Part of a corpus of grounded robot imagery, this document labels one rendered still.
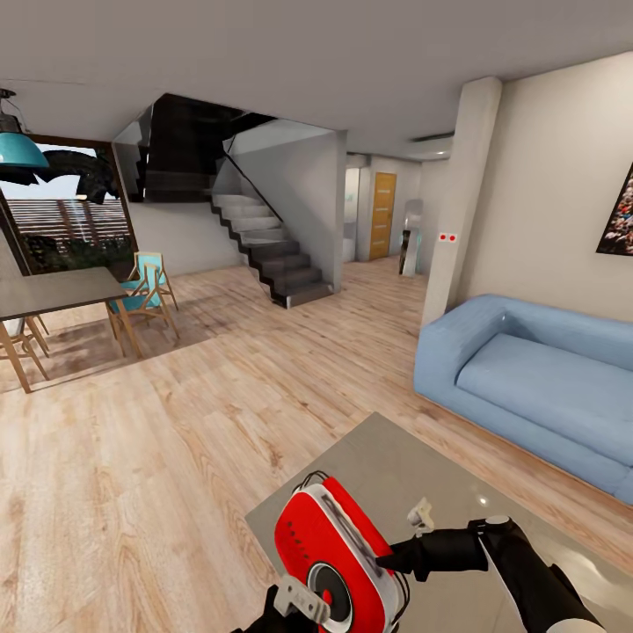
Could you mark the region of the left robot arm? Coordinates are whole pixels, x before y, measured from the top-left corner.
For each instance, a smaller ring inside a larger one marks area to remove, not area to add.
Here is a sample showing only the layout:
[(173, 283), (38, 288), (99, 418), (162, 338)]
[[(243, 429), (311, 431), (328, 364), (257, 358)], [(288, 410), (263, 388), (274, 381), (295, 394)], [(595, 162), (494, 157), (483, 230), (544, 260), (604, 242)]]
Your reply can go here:
[(246, 631), (231, 633), (320, 633), (331, 617), (330, 605), (298, 578), (281, 575), (280, 586), (267, 589), (264, 614)]

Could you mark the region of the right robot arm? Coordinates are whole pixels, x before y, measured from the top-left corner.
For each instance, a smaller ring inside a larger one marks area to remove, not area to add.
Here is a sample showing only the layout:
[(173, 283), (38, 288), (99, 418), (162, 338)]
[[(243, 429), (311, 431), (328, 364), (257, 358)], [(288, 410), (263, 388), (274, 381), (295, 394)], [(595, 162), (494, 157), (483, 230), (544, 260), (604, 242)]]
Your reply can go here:
[(407, 516), (418, 525), (409, 541), (391, 544), (393, 555), (376, 564), (425, 582), (430, 572), (488, 571), (503, 588), (527, 633), (605, 633), (575, 586), (557, 566), (547, 566), (521, 527), (504, 515), (469, 521), (467, 528), (439, 528), (429, 517), (432, 506), (420, 498)]

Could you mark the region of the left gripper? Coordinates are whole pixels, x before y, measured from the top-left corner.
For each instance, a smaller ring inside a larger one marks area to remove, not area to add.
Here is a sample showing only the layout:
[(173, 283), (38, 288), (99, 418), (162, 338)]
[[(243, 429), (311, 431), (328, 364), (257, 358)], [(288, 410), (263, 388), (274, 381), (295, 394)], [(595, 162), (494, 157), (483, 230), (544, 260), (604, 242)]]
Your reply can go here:
[(274, 607), (279, 586), (267, 589), (264, 614), (253, 624), (260, 624), (266, 633), (320, 633), (319, 624), (310, 620), (301, 610), (284, 616)]

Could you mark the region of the radio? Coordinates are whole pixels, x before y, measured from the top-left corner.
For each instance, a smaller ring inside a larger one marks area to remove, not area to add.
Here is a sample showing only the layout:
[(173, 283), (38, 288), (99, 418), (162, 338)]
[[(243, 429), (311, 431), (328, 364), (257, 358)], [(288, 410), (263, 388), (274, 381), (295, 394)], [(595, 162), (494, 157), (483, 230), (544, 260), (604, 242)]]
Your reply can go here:
[[(320, 633), (397, 633), (410, 587), (397, 571), (376, 564), (393, 555), (374, 524), (333, 477), (300, 483), (280, 515), (275, 544), (287, 572), (330, 605)], [(404, 606), (396, 615), (398, 592)]]

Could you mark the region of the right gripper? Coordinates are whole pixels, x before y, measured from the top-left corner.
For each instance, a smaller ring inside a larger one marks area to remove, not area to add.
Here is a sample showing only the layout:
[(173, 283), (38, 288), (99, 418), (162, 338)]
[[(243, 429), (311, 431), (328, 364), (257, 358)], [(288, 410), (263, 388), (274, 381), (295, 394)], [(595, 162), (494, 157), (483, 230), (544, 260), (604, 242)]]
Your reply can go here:
[(414, 535), (409, 541), (391, 544), (393, 555), (377, 557), (376, 564), (401, 575), (414, 571), (419, 583), (425, 582), (430, 572), (462, 571), (450, 531), (452, 528), (439, 528), (422, 537)]

